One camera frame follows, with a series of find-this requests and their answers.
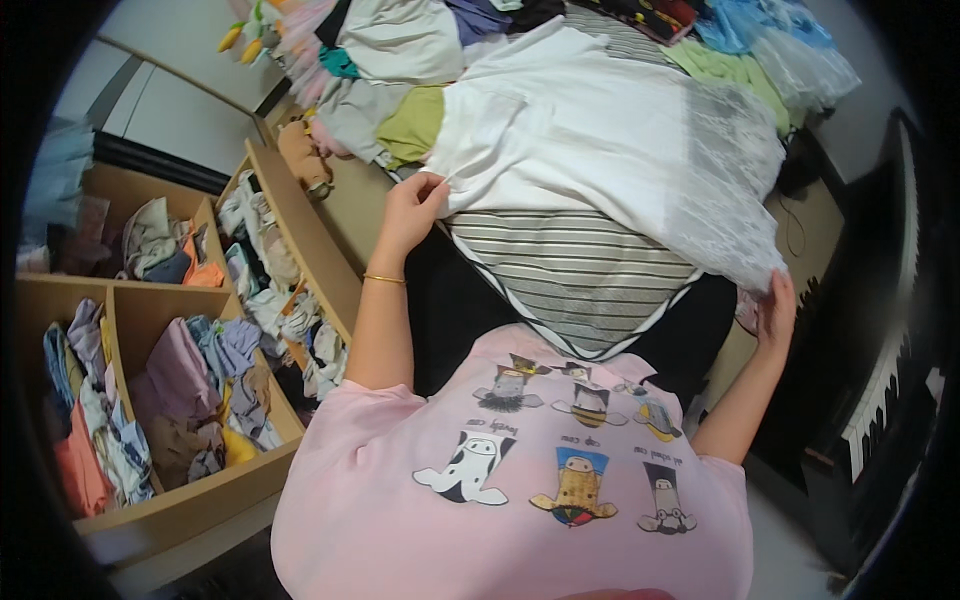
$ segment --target plush toy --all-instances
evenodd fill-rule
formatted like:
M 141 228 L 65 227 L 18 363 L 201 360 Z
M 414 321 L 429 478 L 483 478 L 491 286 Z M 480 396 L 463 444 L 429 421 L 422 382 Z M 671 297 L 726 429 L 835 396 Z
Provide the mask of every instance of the plush toy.
M 250 18 L 246 21 L 238 21 L 230 26 L 230 31 L 220 40 L 217 46 L 217 52 L 225 52 L 233 47 L 240 34 L 248 41 L 247 47 L 240 57 L 240 62 L 250 64 L 253 62 L 264 48 L 272 49 L 280 43 L 280 36 L 276 32 L 276 26 L 283 18 L 283 14 L 276 8 L 279 2 L 272 0 L 264 3 L 263 0 L 257 0 L 250 10 Z
M 333 189 L 333 173 L 324 160 L 317 156 L 310 136 L 306 134 L 306 123 L 291 121 L 280 130 L 276 137 L 280 154 L 287 161 L 290 172 L 300 182 L 300 187 L 312 198 L 323 200 Z

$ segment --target black pants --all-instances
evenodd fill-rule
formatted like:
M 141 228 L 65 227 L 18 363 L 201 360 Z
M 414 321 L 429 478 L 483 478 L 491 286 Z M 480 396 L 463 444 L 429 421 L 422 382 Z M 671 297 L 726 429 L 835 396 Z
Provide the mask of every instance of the black pants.
M 406 276 L 414 388 L 421 396 L 442 388 L 481 335 L 522 321 L 436 227 L 410 252 Z M 735 307 L 735 285 L 703 276 L 625 351 L 650 363 L 657 370 L 650 381 L 676 394 L 686 410 L 704 388 Z

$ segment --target white lace fabric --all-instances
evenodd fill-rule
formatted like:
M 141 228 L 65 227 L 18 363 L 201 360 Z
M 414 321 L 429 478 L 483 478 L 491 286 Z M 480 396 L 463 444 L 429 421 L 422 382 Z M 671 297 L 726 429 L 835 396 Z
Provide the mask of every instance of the white lace fabric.
M 708 273 L 765 291 L 785 269 L 762 206 L 783 148 L 747 88 L 608 57 L 557 17 L 444 90 L 426 169 L 461 210 L 600 210 Z

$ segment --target striped fabric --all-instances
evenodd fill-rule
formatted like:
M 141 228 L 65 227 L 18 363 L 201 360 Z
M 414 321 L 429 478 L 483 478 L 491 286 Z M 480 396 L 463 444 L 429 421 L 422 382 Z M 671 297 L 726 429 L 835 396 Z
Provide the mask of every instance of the striped fabric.
M 590 351 L 629 337 L 695 272 L 600 212 L 477 210 L 446 224 L 537 320 Z

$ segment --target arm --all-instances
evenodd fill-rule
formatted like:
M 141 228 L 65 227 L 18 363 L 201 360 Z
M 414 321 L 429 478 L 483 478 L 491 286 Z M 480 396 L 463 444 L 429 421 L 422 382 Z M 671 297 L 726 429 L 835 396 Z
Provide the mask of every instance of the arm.
M 774 271 L 770 287 L 770 296 L 759 307 L 754 355 L 690 441 L 698 455 L 743 463 L 780 381 L 797 303 L 789 276 Z
M 407 254 L 433 227 L 450 187 L 433 173 L 417 173 L 387 193 L 383 226 L 367 266 L 371 276 L 404 279 Z M 344 377 L 370 390 L 398 384 L 414 389 L 414 351 L 402 283 L 364 278 L 360 310 Z

